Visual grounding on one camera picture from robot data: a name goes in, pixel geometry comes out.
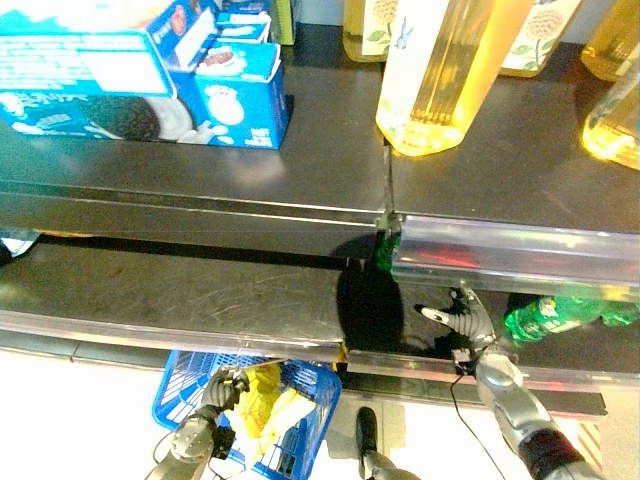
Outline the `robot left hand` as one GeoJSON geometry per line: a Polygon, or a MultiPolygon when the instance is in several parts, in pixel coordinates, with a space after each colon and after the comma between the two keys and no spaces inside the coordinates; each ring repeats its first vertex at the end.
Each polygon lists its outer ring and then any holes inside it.
{"type": "Polygon", "coordinates": [[[204,388],[201,405],[218,412],[233,410],[240,401],[240,395],[249,391],[247,373],[236,367],[220,367],[204,388]]]}

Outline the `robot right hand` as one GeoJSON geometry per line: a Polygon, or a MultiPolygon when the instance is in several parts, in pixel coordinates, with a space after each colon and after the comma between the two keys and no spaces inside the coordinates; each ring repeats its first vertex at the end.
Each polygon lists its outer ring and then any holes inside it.
{"type": "Polygon", "coordinates": [[[451,348],[456,363],[477,362],[485,355],[507,356],[497,344],[490,316],[477,294],[468,287],[452,288],[452,311],[445,312],[424,304],[415,304],[414,310],[440,325],[448,327],[460,337],[466,338],[462,346],[451,348]]]}

